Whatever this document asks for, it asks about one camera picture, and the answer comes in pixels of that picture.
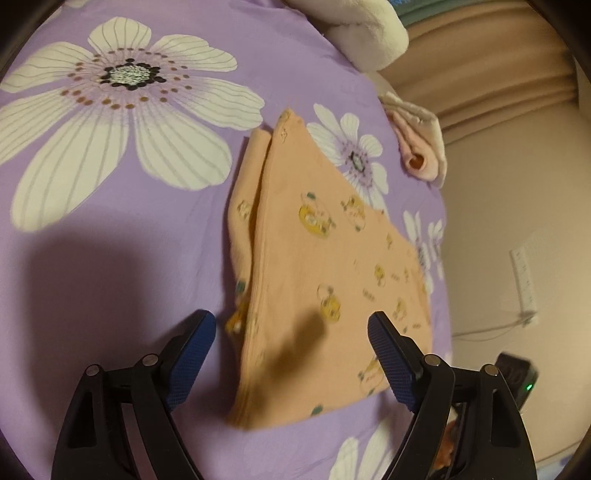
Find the orange cartoon print garment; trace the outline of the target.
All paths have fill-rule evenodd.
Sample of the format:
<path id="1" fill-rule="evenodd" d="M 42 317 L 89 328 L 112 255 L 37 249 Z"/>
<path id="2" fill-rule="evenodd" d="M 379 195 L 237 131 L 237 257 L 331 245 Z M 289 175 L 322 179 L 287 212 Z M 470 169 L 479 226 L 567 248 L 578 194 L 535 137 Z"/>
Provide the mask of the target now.
<path id="1" fill-rule="evenodd" d="M 300 422 L 386 389 L 368 321 L 387 314 L 423 351 L 433 333 L 415 247 L 365 203 L 287 110 L 249 138 L 228 206 L 239 357 L 228 420 Z"/>

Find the white power strip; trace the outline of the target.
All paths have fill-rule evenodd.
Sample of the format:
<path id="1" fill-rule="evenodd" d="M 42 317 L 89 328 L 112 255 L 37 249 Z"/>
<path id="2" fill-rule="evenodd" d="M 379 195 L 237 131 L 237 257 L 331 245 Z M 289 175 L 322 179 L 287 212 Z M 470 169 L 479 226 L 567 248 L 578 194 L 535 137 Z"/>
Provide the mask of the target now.
<path id="1" fill-rule="evenodd" d="M 520 305 L 520 325 L 528 327 L 537 321 L 538 303 L 526 249 L 519 247 L 511 250 L 510 258 Z"/>

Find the rolled pink cloth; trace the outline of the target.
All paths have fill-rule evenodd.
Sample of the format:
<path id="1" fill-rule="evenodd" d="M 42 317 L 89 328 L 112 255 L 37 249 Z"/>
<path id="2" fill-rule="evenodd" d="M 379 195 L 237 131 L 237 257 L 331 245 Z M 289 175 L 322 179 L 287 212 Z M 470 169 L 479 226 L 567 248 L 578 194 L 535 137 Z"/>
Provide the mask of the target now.
<path id="1" fill-rule="evenodd" d="M 393 92 L 381 95 L 380 101 L 397 136 L 407 173 L 441 189 L 448 161 L 438 117 L 421 106 L 402 100 Z"/>

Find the purple floral bed sheet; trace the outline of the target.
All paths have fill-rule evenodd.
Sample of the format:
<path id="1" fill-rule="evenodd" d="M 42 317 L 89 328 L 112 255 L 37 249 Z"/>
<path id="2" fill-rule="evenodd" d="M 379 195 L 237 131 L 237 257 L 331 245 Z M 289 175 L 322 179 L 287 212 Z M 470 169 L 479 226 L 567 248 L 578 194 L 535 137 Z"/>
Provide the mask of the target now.
<path id="1" fill-rule="evenodd" d="M 66 1 L 1 84 L 1 434 L 50 475 L 83 369 L 133 364 L 235 281 L 225 224 L 252 129 L 293 109 L 360 144 L 370 200 L 443 229 L 374 86 L 281 1 Z"/>

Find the white fluffy blanket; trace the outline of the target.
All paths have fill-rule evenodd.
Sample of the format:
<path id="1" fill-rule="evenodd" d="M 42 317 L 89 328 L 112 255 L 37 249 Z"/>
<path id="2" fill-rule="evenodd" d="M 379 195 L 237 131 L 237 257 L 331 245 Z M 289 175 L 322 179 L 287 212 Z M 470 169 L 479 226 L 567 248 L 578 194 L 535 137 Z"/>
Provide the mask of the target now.
<path id="1" fill-rule="evenodd" d="M 376 72 L 403 56 L 410 44 L 407 29 L 389 1 L 290 0 L 361 72 Z"/>

